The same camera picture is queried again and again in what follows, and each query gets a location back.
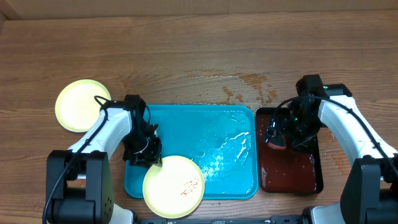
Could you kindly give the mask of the red black sponge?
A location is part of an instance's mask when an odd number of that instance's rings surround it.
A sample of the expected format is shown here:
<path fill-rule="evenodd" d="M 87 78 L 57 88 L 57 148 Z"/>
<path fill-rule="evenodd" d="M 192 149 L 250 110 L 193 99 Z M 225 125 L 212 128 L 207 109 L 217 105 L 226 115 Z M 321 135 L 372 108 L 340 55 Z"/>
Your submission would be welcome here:
<path fill-rule="evenodd" d="M 273 149 L 277 149 L 277 150 L 284 150 L 286 149 L 286 142 L 285 142 L 285 138 L 279 137 L 279 138 L 269 138 L 266 141 L 267 145 Z"/>

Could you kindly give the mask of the yellow plate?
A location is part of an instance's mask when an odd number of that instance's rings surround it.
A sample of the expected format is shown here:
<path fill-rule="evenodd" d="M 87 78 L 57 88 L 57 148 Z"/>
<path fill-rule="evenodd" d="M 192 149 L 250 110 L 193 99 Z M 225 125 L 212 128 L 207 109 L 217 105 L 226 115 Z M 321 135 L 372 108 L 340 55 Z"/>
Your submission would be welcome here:
<path fill-rule="evenodd" d="M 95 96 L 111 99 L 108 89 L 95 80 L 77 80 L 67 85 L 55 103 L 56 119 L 61 126 L 76 133 L 87 132 L 100 115 Z"/>
<path fill-rule="evenodd" d="M 182 156 L 167 156 L 162 166 L 147 171 L 142 193 L 146 205 L 163 218 L 182 218 L 192 213 L 203 199 L 205 181 L 200 168 Z"/>

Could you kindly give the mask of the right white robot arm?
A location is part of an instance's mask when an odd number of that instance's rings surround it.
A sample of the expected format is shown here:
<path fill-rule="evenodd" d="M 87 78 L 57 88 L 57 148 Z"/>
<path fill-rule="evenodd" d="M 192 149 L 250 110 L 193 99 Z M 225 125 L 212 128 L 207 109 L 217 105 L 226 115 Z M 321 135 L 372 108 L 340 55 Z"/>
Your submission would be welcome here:
<path fill-rule="evenodd" d="M 344 150 L 351 171 L 338 203 L 306 208 L 271 223 L 397 223 L 397 149 L 388 145 L 359 111 L 348 88 L 305 75 L 297 96 L 273 109 L 263 141 L 273 149 L 308 152 L 320 128 L 328 128 Z"/>

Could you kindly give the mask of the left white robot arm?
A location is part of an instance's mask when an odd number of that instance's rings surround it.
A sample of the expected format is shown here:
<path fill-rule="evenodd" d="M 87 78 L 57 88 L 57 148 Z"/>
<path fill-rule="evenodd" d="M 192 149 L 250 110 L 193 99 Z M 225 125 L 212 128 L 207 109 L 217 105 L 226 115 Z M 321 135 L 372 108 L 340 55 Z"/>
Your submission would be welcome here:
<path fill-rule="evenodd" d="M 47 158 L 43 223 L 132 224 L 134 212 L 114 201 L 111 156 L 124 144 L 128 165 L 162 166 L 158 126 L 144 117 L 150 110 L 139 95 L 122 101 L 94 99 L 100 105 L 97 122 L 69 149 L 54 150 Z"/>

